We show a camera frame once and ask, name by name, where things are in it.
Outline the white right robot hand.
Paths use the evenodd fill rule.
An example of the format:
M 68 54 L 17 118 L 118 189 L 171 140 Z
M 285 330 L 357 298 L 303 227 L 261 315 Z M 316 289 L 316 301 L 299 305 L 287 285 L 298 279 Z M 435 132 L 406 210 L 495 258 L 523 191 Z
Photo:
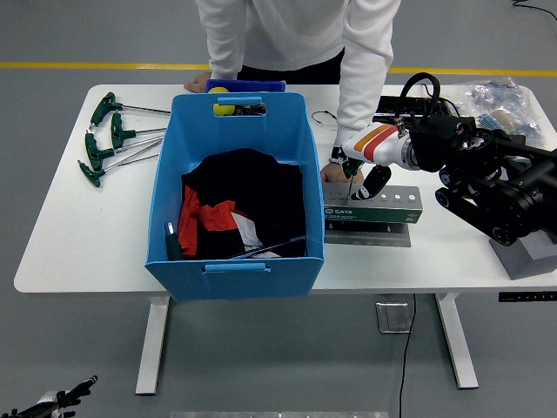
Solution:
M 413 148 L 409 134 L 396 125 L 372 122 L 352 135 L 341 147 L 339 160 L 344 174 L 350 178 L 364 163 L 373 164 L 361 187 L 355 192 L 349 187 L 347 198 L 368 200 L 375 197 L 391 178 L 390 165 L 412 170 Z

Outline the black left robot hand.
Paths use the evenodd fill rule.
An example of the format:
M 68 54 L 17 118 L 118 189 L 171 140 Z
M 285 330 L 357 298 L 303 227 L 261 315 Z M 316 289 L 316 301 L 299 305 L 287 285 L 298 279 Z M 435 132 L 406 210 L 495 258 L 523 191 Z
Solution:
M 81 398 L 91 394 L 91 387 L 98 381 L 97 375 L 78 383 L 73 389 L 48 392 L 36 404 L 24 410 L 13 408 L 2 417 L 74 417 L 74 408 L 81 403 Z

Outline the person's right hand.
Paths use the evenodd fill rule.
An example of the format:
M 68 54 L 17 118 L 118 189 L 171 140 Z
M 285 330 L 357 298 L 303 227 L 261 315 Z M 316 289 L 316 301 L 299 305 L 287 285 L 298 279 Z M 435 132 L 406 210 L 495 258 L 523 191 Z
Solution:
M 203 93 L 206 83 L 211 79 L 211 72 L 205 71 L 198 74 L 192 81 L 184 83 L 184 88 L 193 93 Z

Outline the person's left hand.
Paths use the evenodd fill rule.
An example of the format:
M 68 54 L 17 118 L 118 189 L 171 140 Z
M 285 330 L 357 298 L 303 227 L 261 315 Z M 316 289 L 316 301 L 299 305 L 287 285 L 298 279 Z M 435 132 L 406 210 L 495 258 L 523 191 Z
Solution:
M 348 178 L 339 164 L 328 163 L 320 171 L 321 181 L 323 183 L 350 183 L 361 184 L 364 181 L 364 176 L 361 171 Z

